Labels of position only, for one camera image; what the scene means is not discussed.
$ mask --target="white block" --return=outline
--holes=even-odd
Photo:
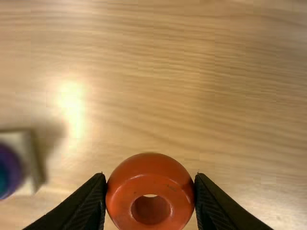
[[[23,167],[23,184],[12,196],[35,194],[43,183],[43,175],[33,146],[31,132],[28,130],[0,132],[0,143],[10,147],[17,154]]]

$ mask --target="orange ring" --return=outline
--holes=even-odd
[[[126,159],[107,185],[107,211],[120,230],[181,230],[194,211],[192,178],[179,162],[163,154]]]

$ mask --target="table surface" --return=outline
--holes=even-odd
[[[0,128],[35,130],[48,178],[1,202],[1,229],[145,151],[306,229],[307,2],[3,0],[0,50]]]

